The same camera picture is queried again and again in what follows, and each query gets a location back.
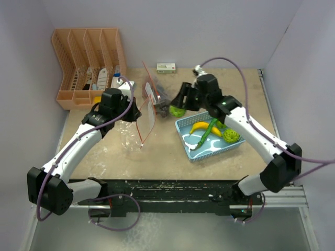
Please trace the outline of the yellow-green custard apple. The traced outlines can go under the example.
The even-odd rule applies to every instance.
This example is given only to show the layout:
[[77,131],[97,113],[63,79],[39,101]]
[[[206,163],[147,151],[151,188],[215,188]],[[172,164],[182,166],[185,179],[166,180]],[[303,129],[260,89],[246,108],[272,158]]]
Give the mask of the yellow-green custard apple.
[[222,138],[224,139],[224,141],[229,144],[238,142],[239,137],[240,137],[239,133],[233,129],[226,129],[222,135]]

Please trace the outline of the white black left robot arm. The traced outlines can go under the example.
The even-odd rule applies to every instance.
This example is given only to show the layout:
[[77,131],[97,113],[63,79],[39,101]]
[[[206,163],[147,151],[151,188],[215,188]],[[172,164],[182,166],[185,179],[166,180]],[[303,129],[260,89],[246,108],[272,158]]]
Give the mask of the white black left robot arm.
[[62,215],[74,202],[91,200],[102,205],[108,198],[108,184],[97,178],[70,183],[81,160],[102,140],[115,122],[135,122],[141,116],[133,94],[116,88],[106,89],[100,102],[93,105],[76,133],[59,153],[40,168],[27,173],[28,199],[50,213]]

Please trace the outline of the green chili pepper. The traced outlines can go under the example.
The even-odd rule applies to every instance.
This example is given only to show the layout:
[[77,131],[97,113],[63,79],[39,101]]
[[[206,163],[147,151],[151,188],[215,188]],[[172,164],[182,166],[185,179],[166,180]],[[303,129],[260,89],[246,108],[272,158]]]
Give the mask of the green chili pepper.
[[213,118],[209,124],[209,126],[207,127],[205,133],[202,135],[200,141],[197,143],[196,147],[193,149],[193,151],[199,149],[204,142],[206,141],[207,137],[209,136],[209,134],[211,133],[212,128],[214,127],[214,125],[216,124],[218,120],[216,118]]

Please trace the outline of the light blue plastic basket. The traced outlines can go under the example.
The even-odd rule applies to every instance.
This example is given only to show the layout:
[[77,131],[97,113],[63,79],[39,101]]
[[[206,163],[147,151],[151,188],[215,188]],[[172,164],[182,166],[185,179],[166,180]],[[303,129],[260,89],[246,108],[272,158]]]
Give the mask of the light blue plastic basket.
[[197,146],[197,143],[201,140],[201,137],[206,130],[199,129],[191,132],[193,124],[197,122],[210,123],[211,120],[212,117],[207,112],[201,112],[192,116],[180,118],[175,122],[176,130],[190,162],[200,161],[213,155],[238,148],[245,142],[242,137],[239,137],[236,142],[228,143],[223,137],[210,133],[204,144],[199,149],[195,150],[194,148]]

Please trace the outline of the yellow banana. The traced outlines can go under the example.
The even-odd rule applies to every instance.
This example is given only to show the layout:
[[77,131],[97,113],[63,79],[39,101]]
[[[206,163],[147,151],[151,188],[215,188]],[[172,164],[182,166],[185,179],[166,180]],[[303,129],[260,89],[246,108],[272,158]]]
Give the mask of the yellow banana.
[[[190,134],[192,134],[193,132],[195,132],[196,130],[199,130],[199,129],[204,129],[204,130],[207,130],[209,129],[209,126],[210,124],[207,123],[207,122],[197,122],[195,124],[192,125],[192,128],[190,130]],[[218,137],[222,137],[222,132],[216,127],[216,126],[213,126],[210,130],[210,132]]]

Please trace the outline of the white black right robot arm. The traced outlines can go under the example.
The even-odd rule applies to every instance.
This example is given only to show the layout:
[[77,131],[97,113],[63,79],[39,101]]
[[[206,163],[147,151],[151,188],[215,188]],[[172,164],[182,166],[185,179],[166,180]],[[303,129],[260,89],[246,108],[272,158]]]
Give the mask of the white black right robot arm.
[[199,75],[192,84],[183,82],[171,104],[190,111],[206,109],[211,117],[242,136],[264,160],[262,172],[248,175],[235,185],[232,196],[237,204],[246,204],[257,192],[279,192],[301,173],[301,147],[280,140],[250,117],[241,102],[224,96],[212,74]]

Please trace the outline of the green custard apple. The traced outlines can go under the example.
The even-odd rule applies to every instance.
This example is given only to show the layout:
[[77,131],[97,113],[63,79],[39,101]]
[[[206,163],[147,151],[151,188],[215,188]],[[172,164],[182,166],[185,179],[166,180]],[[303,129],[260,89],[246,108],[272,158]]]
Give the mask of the green custard apple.
[[186,114],[186,109],[170,105],[169,113],[175,118],[181,118]]
[[225,129],[227,126],[224,123],[221,123],[220,121],[216,121],[216,127],[219,129]]

